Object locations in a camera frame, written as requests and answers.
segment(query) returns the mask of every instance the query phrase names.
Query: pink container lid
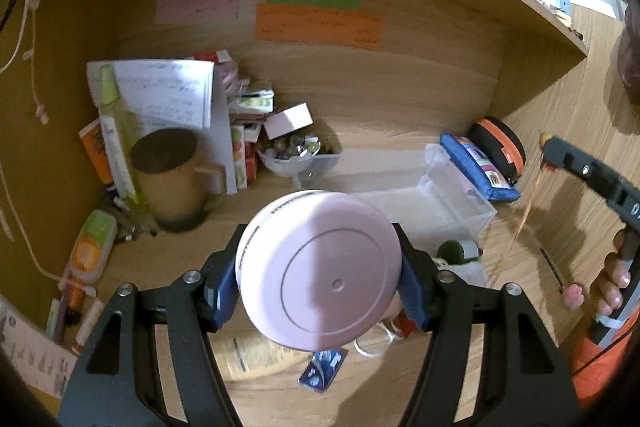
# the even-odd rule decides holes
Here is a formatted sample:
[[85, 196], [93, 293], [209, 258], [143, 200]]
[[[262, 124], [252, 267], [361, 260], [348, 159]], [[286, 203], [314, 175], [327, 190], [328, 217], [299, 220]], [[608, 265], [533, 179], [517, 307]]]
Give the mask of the pink container lid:
[[303, 351], [347, 344], [385, 314], [402, 254], [389, 220], [340, 192], [306, 190], [268, 204], [238, 245], [244, 308], [272, 341]]

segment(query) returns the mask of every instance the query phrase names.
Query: white box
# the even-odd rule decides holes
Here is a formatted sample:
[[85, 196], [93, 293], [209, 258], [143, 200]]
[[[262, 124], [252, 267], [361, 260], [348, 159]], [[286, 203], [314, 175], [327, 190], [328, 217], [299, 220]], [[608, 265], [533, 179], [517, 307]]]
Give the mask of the white box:
[[283, 112], [271, 115], [264, 121], [264, 130], [267, 132], [269, 140], [273, 140], [278, 136], [297, 131], [312, 123], [314, 121], [311, 119], [309, 108], [306, 107], [306, 103], [301, 103]]

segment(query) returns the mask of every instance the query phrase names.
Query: human hand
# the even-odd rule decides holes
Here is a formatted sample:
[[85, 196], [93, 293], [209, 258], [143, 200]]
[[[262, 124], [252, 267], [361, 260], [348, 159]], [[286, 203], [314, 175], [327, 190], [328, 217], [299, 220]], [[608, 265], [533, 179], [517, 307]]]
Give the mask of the human hand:
[[602, 315], [610, 315], [613, 310], [622, 306], [620, 288], [626, 288], [631, 281], [631, 274], [622, 264], [618, 252], [625, 240], [625, 231], [620, 230], [613, 238], [615, 252], [610, 252], [604, 260], [604, 269], [591, 285], [591, 301], [596, 311]]

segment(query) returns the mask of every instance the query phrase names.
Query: pink charm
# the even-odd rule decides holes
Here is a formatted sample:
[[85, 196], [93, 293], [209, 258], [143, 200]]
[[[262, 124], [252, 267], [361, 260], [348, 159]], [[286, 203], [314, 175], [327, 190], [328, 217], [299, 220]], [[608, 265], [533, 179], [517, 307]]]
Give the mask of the pink charm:
[[582, 287], [577, 284], [572, 284], [567, 286], [564, 291], [561, 293], [562, 302], [564, 302], [564, 307], [568, 310], [574, 312], [584, 302], [584, 295], [582, 295]]

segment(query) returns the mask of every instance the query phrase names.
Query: clear plastic container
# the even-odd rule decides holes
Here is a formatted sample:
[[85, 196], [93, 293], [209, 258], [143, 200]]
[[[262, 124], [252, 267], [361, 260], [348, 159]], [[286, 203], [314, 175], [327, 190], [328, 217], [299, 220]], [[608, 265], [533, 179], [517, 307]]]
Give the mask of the clear plastic container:
[[369, 201], [402, 225], [415, 248], [432, 255], [449, 239], [476, 240], [496, 212], [437, 144], [422, 151], [319, 155], [294, 177], [294, 185]]

